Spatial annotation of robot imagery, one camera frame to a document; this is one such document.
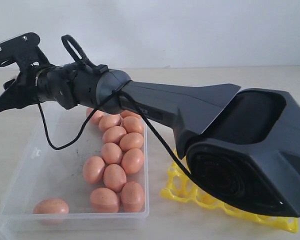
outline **clear plastic box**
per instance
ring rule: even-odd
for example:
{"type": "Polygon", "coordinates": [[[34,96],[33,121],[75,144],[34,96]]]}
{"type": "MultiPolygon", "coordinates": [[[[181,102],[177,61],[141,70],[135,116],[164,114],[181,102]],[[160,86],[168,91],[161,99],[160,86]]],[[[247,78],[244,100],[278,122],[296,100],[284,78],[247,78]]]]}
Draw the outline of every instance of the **clear plastic box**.
{"type": "MultiPolygon", "coordinates": [[[[86,118],[86,107],[65,110],[55,102],[44,104],[44,114],[50,139],[55,146],[71,141],[86,118]]],[[[20,231],[52,230],[109,230],[136,229],[149,215],[147,128],[144,128],[145,161],[141,170],[128,175],[128,181],[143,186],[145,203],[141,212],[95,213],[90,205],[90,194],[99,185],[88,184],[82,176],[82,167],[90,156],[100,156],[102,133],[97,126],[87,124],[82,136],[63,150],[53,150],[39,122],[23,160],[12,179],[0,206],[0,237],[17,239],[20,231]],[[64,216],[33,214],[34,206],[47,198],[61,198],[69,204],[64,216]],[[55,225],[42,225],[40,220],[63,219],[55,225]]]]}

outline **beige table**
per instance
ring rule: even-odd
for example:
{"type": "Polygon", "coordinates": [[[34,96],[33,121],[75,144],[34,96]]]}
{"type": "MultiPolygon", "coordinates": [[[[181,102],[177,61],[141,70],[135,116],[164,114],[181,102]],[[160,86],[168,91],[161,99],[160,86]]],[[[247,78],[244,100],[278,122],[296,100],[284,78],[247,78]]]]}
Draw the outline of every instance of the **beige table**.
{"type": "MultiPolygon", "coordinates": [[[[126,70],[134,80],[186,86],[204,86],[234,83],[243,88],[282,89],[292,93],[300,104],[300,66],[251,67],[251,68],[195,68],[195,69],[138,69],[126,70]]],[[[12,70],[0,70],[0,93],[3,83],[14,75],[12,70]]],[[[24,148],[35,124],[39,121],[36,106],[23,110],[0,113],[0,202],[11,176],[21,160],[24,148]]],[[[154,124],[171,147],[172,131],[154,124]]],[[[139,230],[36,232],[25,240],[290,240],[300,239],[299,232],[292,234],[260,224],[225,215],[221,210],[206,210],[195,204],[178,203],[160,197],[160,190],[167,181],[166,171],[172,160],[155,136],[148,131],[149,198],[150,214],[147,224],[139,230]]]]}

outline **yellow plastic egg carton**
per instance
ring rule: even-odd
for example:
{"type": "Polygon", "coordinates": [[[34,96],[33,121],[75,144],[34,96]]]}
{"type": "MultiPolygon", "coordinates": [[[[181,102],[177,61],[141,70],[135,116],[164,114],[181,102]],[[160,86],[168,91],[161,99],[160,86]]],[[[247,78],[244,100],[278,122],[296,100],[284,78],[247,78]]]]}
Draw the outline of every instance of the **yellow plastic egg carton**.
{"type": "MultiPolygon", "coordinates": [[[[181,160],[181,162],[186,163],[186,158],[181,160]]],[[[273,228],[285,230],[291,233],[298,232],[298,219],[294,217],[272,217],[253,214],[250,212],[242,211],[240,209],[234,208],[215,197],[209,195],[208,193],[202,191],[198,186],[196,186],[178,167],[178,165],[173,162],[168,171],[168,181],[165,188],[160,192],[163,198],[171,199],[181,203],[187,203],[190,201],[195,202],[198,206],[204,209],[214,210],[217,208],[223,209],[223,211],[230,216],[245,219],[255,223],[267,225],[273,228]]]]}

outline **egg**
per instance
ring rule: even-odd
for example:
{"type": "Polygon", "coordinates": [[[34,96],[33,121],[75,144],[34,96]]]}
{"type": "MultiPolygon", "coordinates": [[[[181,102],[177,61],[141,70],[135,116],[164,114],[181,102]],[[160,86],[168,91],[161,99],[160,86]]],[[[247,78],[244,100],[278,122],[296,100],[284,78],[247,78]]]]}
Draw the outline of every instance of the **egg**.
{"type": "Polygon", "coordinates": [[[119,146],[123,152],[130,149],[140,149],[144,144],[144,137],[138,132],[130,132],[121,138],[119,146]]]}
{"type": "Polygon", "coordinates": [[[112,128],[114,126],[120,126],[121,121],[122,121],[122,119],[119,114],[105,115],[103,118],[101,118],[101,120],[99,122],[99,129],[100,129],[100,131],[105,132],[109,128],[112,128]]]}
{"type": "Polygon", "coordinates": [[[103,183],[108,189],[120,193],[127,183],[127,175],[120,165],[110,164],[104,170],[103,183]]]}
{"type": "Polygon", "coordinates": [[[105,163],[108,165],[120,164],[123,157],[123,153],[121,148],[117,144],[113,142],[108,142],[102,146],[101,156],[105,163]]]}
{"type": "Polygon", "coordinates": [[[145,161],[145,155],[139,148],[132,148],[122,158],[121,166],[126,174],[139,172],[145,161]]]}
{"type": "Polygon", "coordinates": [[[128,116],[134,116],[134,117],[136,117],[136,118],[138,118],[138,119],[141,119],[141,116],[140,116],[140,115],[138,115],[138,114],[136,114],[136,113],[134,113],[134,112],[132,112],[132,111],[128,111],[128,110],[122,111],[122,112],[120,113],[120,115],[121,115],[122,118],[126,118],[126,117],[128,117],[128,116]]]}
{"type": "Polygon", "coordinates": [[[127,133],[144,133],[145,126],[140,118],[135,116],[126,116],[122,120],[122,127],[125,128],[127,133]]]}
{"type": "Polygon", "coordinates": [[[119,144],[120,140],[124,135],[127,134],[127,131],[122,126],[113,126],[106,130],[102,136],[103,143],[114,143],[119,144]]]}
{"type": "Polygon", "coordinates": [[[127,182],[122,188],[121,202],[125,212],[140,212],[145,204],[144,189],[136,181],[127,182]]]}
{"type": "Polygon", "coordinates": [[[90,204],[98,213],[117,213],[120,209],[120,198],[111,189],[100,187],[91,193],[90,204]]]}
{"type": "MultiPolygon", "coordinates": [[[[69,205],[60,198],[48,198],[39,202],[33,208],[33,214],[68,214],[69,205]]],[[[60,224],[63,219],[41,219],[39,222],[44,225],[60,224]]]]}
{"type": "MultiPolygon", "coordinates": [[[[86,109],[85,116],[88,117],[93,110],[94,110],[93,108],[88,107],[86,109]]],[[[105,115],[105,113],[103,111],[97,110],[90,118],[89,123],[91,123],[93,125],[98,125],[104,115],[105,115]]]]}
{"type": "Polygon", "coordinates": [[[92,156],[84,163],[82,175],[87,183],[96,184],[103,178],[105,169],[104,160],[99,156],[92,156]]]}

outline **robotic arm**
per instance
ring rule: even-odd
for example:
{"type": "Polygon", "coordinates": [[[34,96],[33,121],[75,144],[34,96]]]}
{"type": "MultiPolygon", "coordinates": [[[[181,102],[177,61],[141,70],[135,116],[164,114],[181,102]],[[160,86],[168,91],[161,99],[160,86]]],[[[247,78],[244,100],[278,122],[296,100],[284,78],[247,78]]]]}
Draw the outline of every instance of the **robotic arm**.
{"type": "Polygon", "coordinates": [[[74,60],[63,66],[49,62],[33,32],[0,43],[0,67],[17,63],[20,69],[3,85],[0,112],[35,104],[42,111],[41,103],[55,101],[67,110],[94,108],[87,122],[97,109],[130,110],[205,192],[243,211],[300,217],[300,107],[288,92],[136,82],[124,71],[94,65],[70,35],[61,40],[74,60]],[[173,130],[189,171],[148,119],[173,130]]]}

